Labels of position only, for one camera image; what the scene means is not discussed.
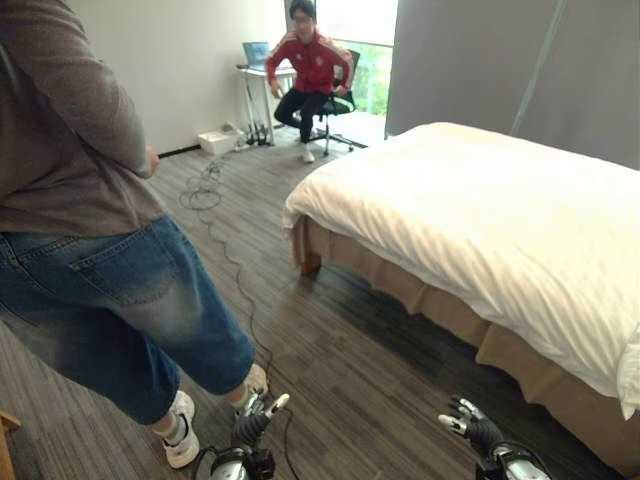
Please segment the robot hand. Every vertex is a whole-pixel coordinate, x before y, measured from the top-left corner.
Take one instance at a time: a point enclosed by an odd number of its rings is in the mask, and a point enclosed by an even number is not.
[[[452,432],[468,439],[481,458],[490,456],[491,445],[504,440],[500,429],[465,398],[451,397],[451,415],[439,415],[438,420]]]
[[[477,479],[551,480],[542,460],[529,448],[507,442],[500,429],[465,398],[451,397],[451,415],[439,415],[447,429],[468,439],[480,454],[476,465]]]
[[[214,447],[202,449],[194,460],[191,479],[195,480],[202,458],[208,452],[215,453],[209,470],[209,480],[268,480],[275,473],[275,461],[269,449],[259,448],[260,439],[273,416],[289,401],[289,395],[281,395],[270,406],[265,406],[266,395],[254,393],[242,412],[236,417],[231,434],[231,446],[224,450]]]

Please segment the white box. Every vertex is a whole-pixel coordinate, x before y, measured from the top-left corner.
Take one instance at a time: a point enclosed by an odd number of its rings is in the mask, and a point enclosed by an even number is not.
[[[238,134],[235,130],[229,132],[215,130],[198,135],[200,148],[211,155],[222,155],[233,150],[237,141]]]

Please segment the red track jacket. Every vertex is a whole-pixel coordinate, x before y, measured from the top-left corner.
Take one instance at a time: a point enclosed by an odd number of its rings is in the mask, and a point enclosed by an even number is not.
[[[333,41],[321,35],[316,29],[315,38],[307,45],[296,37],[292,30],[267,57],[267,78],[269,83],[275,78],[276,67],[288,58],[298,73],[294,88],[301,92],[322,92],[329,94],[333,90],[333,66],[342,67],[341,85],[351,88],[353,77],[353,58],[351,52],[337,46]]]

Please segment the black office chair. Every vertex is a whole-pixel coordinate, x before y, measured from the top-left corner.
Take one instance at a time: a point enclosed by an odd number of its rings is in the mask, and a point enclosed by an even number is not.
[[[358,60],[360,59],[360,53],[354,50],[349,50],[353,57],[353,77],[355,78],[356,68],[358,67]],[[340,85],[342,78],[336,78],[333,82],[333,86],[337,87]],[[320,107],[320,109],[316,112],[316,115],[320,117],[320,121],[322,121],[326,117],[325,129],[324,132],[318,129],[318,134],[310,138],[309,141],[313,142],[315,140],[325,140],[324,147],[324,156],[329,155],[329,140],[335,140],[336,142],[345,143],[349,145],[349,151],[353,151],[353,147],[365,148],[366,145],[362,145],[361,143],[354,142],[353,140],[349,140],[344,138],[342,135],[333,135],[329,131],[329,116],[331,115],[344,115],[346,113],[351,113],[356,110],[356,102],[353,100],[353,92],[349,90],[344,97],[338,97],[335,94],[329,95],[329,98],[326,102]]]

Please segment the window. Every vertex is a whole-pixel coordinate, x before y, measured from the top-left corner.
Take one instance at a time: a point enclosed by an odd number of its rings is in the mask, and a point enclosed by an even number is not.
[[[316,11],[324,35],[393,46],[398,0],[316,0]]]
[[[358,111],[385,117],[398,0],[316,0],[319,30],[360,53],[352,90]]]

